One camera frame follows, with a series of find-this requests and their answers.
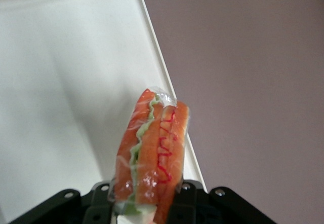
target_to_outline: toy hot dog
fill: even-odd
[[[146,89],[138,99],[121,140],[115,170],[114,198],[135,206],[156,206],[154,222],[168,217],[182,181],[184,139],[189,108],[181,101],[165,105]]]

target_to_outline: red ketchup line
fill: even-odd
[[[175,116],[175,110],[173,110],[172,114],[171,114],[171,119],[169,120],[163,120],[162,122],[169,122],[171,123],[174,120],[174,116]],[[160,125],[160,129],[163,129],[164,131],[166,131],[167,133],[169,133],[170,135],[173,135],[173,140],[177,140],[177,136],[175,134],[170,133],[170,131],[164,127],[162,127]],[[165,174],[165,176],[167,177],[167,180],[159,180],[157,183],[168,183],[171,181],[172,176],[170,175],[170,173],[167,172],[166,168],[160,165],[160,157],[165,156],[165,157],[169,157],[172,155],[172,152],[170,151],[170,149],[168,149],[167,147],[165,147],[163,145],[163,141],[167,139],[166,137],[160,137],[159,138],[159,147],[161,149],[164,149],[166,151],[166,153],[158,153],[158,159],[157,159],[157,167]]]

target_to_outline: food package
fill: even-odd
[[[183,102],[159,88],[141,94],[116,156],[109,198],[117,214],[142,216],[140,223],[166,222],[183,181],[188,122],[189,108]]]

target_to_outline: metal screw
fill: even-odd
[[[224,196],[225,192],[222,189],[216,189],[215,194],[218,195],[218,196]]]
[[[107,191],[109,189],[109,186],[108,185],[104,185],[101,187],[101,190],[102,191]]]
[[[73,195],[74,195],[74,193],[69,192],[69,193],[66,193],[66,194],[64,195],[64,197],[68,199],[68,198],[71,198]]]
[[[183,188],[184,190],[188,190],[188,189],[190,189],[190,184],[188,184],[188,183],[184,183],[184,184],[182,185],[182,188]]]

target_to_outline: white tray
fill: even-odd
[[[112,179],[141,92],[175,94],[144,0],[0,0],[0,28],[5,223],[62,189],[84,195]],[[184,178],[204,185],[186,146]]]

